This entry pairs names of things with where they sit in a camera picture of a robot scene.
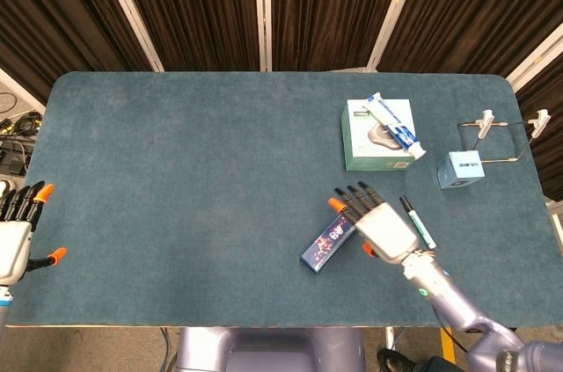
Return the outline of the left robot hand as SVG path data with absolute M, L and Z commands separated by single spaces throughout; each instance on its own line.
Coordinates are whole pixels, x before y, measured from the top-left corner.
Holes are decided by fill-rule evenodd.
M 43 258 L 30 256 L 34 233 L 42 210 L 54 192 L 53 184 L 39 181 L 1 196 L 1 287 L 9 288 L 26 273 L 55 266 L 68 253 L 57 248 Z

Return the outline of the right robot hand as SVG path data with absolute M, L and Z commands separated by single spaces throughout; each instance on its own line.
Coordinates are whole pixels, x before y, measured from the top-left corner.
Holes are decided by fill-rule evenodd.
M 371 186 L 335 187 L 328 204 L 362 236 L 365 251 L 389 264 L 400 264 L 419 249 L 420 240 L 401 215 Z

